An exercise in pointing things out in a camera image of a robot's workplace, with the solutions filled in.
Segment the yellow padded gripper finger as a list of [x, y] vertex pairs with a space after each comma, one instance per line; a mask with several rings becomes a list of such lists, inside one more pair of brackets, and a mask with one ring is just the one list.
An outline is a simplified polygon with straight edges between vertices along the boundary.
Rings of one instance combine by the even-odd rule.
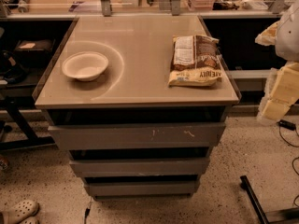
[[258, 108], [258, 121], [280, 121], [299, 100], [299, 63], [271, 68]]

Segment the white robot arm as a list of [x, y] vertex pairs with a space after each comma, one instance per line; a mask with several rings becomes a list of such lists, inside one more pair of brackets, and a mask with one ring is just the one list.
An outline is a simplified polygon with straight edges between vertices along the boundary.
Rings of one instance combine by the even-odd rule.
[[286, 60], [281, 68], [270, 69], [259, 104], [257, 120], [269, 125], [280, 121], [299, 100], [299, 0], [258, 34], [255, 42], [274, 45], [276, 55]]

